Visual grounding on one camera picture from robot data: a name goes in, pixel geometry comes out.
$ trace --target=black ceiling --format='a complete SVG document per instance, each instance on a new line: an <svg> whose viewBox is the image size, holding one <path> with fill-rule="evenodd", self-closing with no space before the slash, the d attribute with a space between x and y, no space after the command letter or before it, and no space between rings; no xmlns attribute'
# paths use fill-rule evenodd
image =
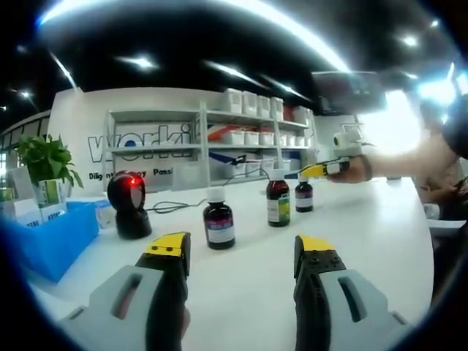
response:
<svg viewBox="0 0 468 351"><path fill-rule="evenodd" d="M411 0L263 2L317 33L350 69L384 72L391 85L408 84L402 72L424 75L446 69L460 59L458 53L467 52L460 1L433 0L430 6ZM4 16L0 106L7 110L0 110L0 130L50 109L55 93L71 87L50 52L84 91L130 86L221 91L232 86L300 99L272 86L262 77L267 75L313 100L310 72L335 70L297 36L221 0L107 0L105 7L51 21L42 27L45 39L39 39L35 22L56 3L17 0L10 5L11 14ZM440 26L431 28L434 19ZM420 45L409 48L402 43L400 38L407 34L418 36ZM139 72L115 60L141 53L158 69ZM268 90L217 72L205 60L235 67ZM21 89L33 94L35 106L18 95Z"/></svg>

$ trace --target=green leaves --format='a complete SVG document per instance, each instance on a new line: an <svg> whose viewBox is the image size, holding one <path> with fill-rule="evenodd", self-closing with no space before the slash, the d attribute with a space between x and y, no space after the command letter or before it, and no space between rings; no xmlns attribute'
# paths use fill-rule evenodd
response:
<svg viewBox="0 0 468 351"><path fill-rule="evenodd" d="M51 135L44 137L22 137L18 146L18 155L27 166L31 181L38 185L40 181L48 179L67 179L72 186L75 179L78 186L83 188L80 176L68 166L74 166L72 155L64 146L61 138L54 140Z"/></svg>

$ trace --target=bottle label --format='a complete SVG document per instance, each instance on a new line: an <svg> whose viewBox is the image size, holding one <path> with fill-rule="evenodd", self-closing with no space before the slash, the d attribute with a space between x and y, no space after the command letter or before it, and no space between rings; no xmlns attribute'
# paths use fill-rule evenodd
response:
<svg viewBox="0 0 468 351"><path fill-rule="evenodd" d="M269 222L284 222L290 219L290 196L283 194L278 200L267 200Z"/></svg>
<svg viewBox="0 0 468 351"><path fill-rule="evenodd" d="M295 207L308 208L312 206L312 190L309 192L295 193Z"/></svg>
<svg viewBox="0 0 468 351"><path fill-rule="evenodd" d="M206 221L208 241L214 244L227 243L234 239L234 221L232 218L221 221Z"/></svg>

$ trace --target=white bottle cap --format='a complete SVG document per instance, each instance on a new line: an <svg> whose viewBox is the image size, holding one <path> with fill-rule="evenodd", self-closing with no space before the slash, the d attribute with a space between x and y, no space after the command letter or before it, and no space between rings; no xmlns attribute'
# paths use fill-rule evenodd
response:
<svg viewBox="0 0 468 351"><path fill-rule="evenodd" d="M283 168L277 168L277 169L271 170L269 176L270 176L270 181L283 181L284 180L284 169Z"/></svg>
<svg viewBox="0 0 468 351"><path fill-rule="evenodd" d="M299 181L300 182L309 181L309 177L306 177L306 176L302 175L302 173L299 173Z"/></svg>
<svg viewBox="0 0 468 351"><path fill-rule="evenodd" d="M209 203L222 203L226 200L223 186L215 186L206 190L206 200Z"/></svg>

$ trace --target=white table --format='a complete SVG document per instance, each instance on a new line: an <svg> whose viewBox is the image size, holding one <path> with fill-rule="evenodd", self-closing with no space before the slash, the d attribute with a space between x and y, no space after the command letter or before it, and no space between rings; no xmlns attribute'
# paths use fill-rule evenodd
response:
<svg viewBox="0 0 468 351"><path fill-rule="evenodd" d="M295 181L290 182L293 190ZM226 187L233 209L236 245L225 251L205 243L202 211L151 213L154 233L139 241L100 235L56 287L38 291L55 319L87 305L93 289L123 265L135 264L157 236L192 233L187 307L192 323L183 340L193 350L294 350L294 237L304 233L336 247L348 268L358 270L388 297L389 309L416 323L429 308L434 273L432 246L423 207L409 179L364 184L314 184L314 212L299 214L292 200L291 223L269 227L266 181ZM147 208L160 200L197 203L202 189L149 195Z"/></svg>

